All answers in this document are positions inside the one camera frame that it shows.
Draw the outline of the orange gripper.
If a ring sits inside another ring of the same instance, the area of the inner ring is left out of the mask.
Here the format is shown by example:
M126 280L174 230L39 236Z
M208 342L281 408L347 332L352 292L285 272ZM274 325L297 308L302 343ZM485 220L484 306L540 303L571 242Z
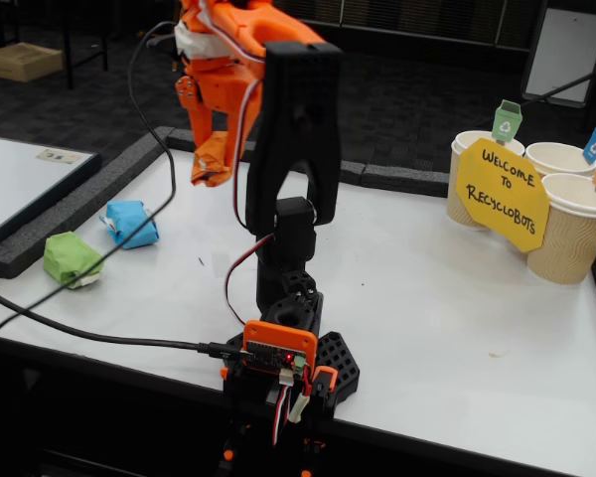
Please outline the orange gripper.
M183 59L183 65L184 75L177 80L176 91L181 106L188 112L197 147L201 147L213 133L212 110L238 112L247 89L254 86L246 111L227 117L224 165L232 168L242 157L252 127L249 114L260 111L262 83L248 67L228 57Z

